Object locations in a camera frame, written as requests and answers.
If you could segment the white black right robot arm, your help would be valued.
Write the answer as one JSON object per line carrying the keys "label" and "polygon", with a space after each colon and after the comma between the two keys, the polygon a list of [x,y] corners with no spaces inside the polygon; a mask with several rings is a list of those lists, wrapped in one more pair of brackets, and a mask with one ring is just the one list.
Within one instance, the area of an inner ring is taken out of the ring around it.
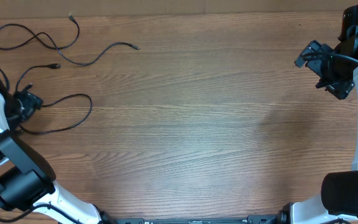
{"label": "white black right robot arm", "polygon": [[350,223],[358,221],[358,25],[344,29],[332,48],[310,42],[295,60],[319,76],[324,88],[343,100],[352,90],[357,94],[356,142],[349,171],[328,173],[318,195],[285,205],[274,223]]}

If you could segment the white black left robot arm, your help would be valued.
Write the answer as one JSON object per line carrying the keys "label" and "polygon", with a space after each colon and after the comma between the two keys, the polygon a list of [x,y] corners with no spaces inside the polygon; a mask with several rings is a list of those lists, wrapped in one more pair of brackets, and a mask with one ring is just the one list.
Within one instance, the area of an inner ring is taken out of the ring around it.
{"label": "white black left robot arm", "polygon": [[59,223],[107,223],[103,212],[65,190],[50,164],[19,138],[22,123],[44,102],[31,85],[9,92],[0,69],[0,222],[12,223],[32,212]]}

